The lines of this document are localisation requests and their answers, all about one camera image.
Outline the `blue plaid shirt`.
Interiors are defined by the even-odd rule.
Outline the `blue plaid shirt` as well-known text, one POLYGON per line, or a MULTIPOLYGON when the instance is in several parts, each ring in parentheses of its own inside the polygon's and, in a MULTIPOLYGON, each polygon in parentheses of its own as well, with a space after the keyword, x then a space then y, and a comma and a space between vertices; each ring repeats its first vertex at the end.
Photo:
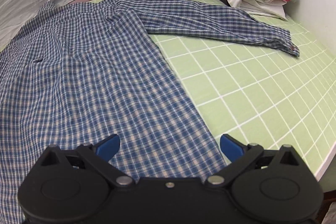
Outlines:
POLYGON ((21 182, 51 144, 121 139, 133 178, 201 177, 225 163, 151 34, 196 36, 299 55, 288 30, 190 0, 45 3, 1 52, 1 223, 21 223, 21 182))

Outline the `green grid cutting mat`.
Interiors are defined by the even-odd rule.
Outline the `green grid cutting mat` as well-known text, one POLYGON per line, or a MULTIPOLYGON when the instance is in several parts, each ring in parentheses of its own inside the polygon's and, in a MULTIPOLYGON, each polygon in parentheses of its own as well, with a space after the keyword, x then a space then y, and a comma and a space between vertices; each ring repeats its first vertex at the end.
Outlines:
POLYGON ((335 155, 335 57, 301 24, 286 29, 299 57, 266 47, 153 34, 214 139, 228 134, 265 149, 292 145, 315 176, 335 155))

